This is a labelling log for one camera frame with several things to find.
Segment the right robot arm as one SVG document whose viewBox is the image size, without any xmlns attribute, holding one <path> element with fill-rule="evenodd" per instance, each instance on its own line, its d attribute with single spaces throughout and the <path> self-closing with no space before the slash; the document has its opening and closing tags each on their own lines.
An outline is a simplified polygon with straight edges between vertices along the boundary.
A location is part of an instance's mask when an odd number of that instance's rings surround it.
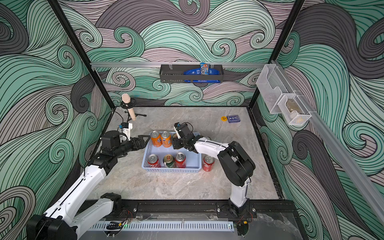
<svg viewBox="0 0 384 240">
<path fill-rule="evenodd" d="M 256 168 L 244 148 L 236 141 L 225 144 L 200 135 L 196 136 L 188 127 L 188 123 L 175 123 L 174 130 L 178 137 L 176 146 L 219 160 L 227 179 L 232 184 L 229 207 L 234 214 L 242 214 L 249 206 L 248 185 Z"/>
</svg>

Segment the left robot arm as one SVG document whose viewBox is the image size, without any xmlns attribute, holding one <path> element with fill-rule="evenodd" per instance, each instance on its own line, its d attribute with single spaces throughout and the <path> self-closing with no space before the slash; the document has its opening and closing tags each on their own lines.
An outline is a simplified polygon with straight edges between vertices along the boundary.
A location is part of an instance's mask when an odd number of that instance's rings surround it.
<svg viewBox="0 0 384 240">
<path fill-rule="evenodd" d="M 102 137 L 100 152 L 88 162 L 84 172 L 42 215 L 27 222 L 29 240 L 78 240 L 100 219 L 123 213 L 122 197 L 107 193 L 88 209 L 79 213 L 93 189 L 111 172 L 118 159 L 130 152 L 144 149 L 151 137 L 139 135 L 121 141 L 124 133 L 108 131 Z"/>
</svg>

